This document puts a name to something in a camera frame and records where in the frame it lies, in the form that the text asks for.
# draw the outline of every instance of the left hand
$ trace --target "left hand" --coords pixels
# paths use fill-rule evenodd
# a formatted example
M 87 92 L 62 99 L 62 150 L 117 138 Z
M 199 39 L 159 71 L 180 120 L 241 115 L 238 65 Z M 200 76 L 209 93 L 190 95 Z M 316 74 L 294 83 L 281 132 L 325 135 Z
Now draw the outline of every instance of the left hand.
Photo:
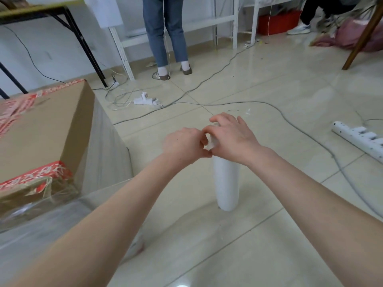
M 211 152 L 204 149 L 208 143 L 206 134 L 201 130 L 182 128 L 166 136 L 162 149 L 164 154 L 186 167 L 200 158 L 212 157 Z

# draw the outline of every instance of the white plastic wrap roll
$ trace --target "white plastic wrap roll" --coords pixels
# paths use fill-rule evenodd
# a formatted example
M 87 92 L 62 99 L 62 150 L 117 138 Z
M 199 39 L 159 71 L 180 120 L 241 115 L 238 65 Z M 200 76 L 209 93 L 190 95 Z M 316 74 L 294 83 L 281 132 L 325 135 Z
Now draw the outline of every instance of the white plastic wrap roll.
M 213 156 L 214 184 L 218 206 L 234 210 L 239 199 L 239 164 Z

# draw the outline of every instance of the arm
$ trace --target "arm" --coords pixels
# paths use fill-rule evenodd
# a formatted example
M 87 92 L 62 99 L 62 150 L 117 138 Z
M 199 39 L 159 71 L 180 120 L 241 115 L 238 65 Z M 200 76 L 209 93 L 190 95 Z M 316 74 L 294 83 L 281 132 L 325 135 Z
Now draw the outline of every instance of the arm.
M 249 167 L 275 194 L 345 286 L 383 285 L 383 223 L 348 203 L 261 146 L 245 121 L 216 115 L 203 130 L 219 145 L 213 155 Z
M 168 135 L 164 152 L 104 204 L 56 241 L 10 286 L 106 286 L 169 181 L 201 157 L 208 140 L 197 129 Z

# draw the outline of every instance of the pink plastic bag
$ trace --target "pink plastic bag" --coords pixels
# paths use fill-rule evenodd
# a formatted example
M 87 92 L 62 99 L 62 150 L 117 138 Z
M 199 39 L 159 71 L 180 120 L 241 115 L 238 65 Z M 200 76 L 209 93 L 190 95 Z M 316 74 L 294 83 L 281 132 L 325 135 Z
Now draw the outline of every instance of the pink plastic bag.
M 310 45 L 329 47 L 338 46 L 344 49 L 352 49 L 358 42 L 359 37 L 366 28 L 368 20 L 346 19 L 335 32 L 335 37 L 328 34 L 319 36 Z M 380 22 L 371 35 L 370 40 L 362 51 L 374 52 L 383 49 L 383 22 Z

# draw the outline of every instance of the black metal frame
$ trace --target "black metal frame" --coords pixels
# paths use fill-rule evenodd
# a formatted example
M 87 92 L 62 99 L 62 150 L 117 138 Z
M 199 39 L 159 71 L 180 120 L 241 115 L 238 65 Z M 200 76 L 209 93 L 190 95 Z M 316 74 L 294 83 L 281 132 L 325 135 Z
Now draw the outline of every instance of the black metal frame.
M 64 15 L 67 23 L 59 17 L 59 15 Z M 38 12 L 29 12 L 29 13 L 23 13 L 23 14 L 17 14 L 17 15 L 9 15 L 0 17 L 0 25 L 6 25 L 10 23 L 17 23 L 17 22 L 23 22 L 28 20 L 34 20 L 34 19 L 40 19 L 45 17 L 53 17 L 58 22 L 60 22 L 64 27 L 68 28 L 70 31 L 74 33 L 77 40 L 79 41 L 82 49 L 84 50 L 85 54 L 87 55 L 90 63 L 93 65 L 93 68 L 95 69 L 98 77 L 100 78 L 102 84 L 104 87 L 107 87 L 107 83 L 105 82 L 105 76 L 101 70 L 101 68 L 98 66 L 98 63 L 96 59 L 94 58 L 92 52 L 90 51 L 90 48 L 88 44 L 86 43 L 84 36 L 81 34 L 81 31 L 79 30 L 72 14 L 70 13 L 70 10 L 67 6 L 61 6 L 57 8 L 50 8 L 50 9 L 43 9 Z M 12 82 L 24 93 L 27 94 L 28 91 L 25 90 L 25 88 L 16 80 L 16 78 L 6 69 L 6 67 L 0 62 L 0 69 L 3 70 L 3 72 L 12 80 Z M 3 99 L 9 99 L 7 94 L 1 90 L 0 88 L 0 96 L 3 97 Z

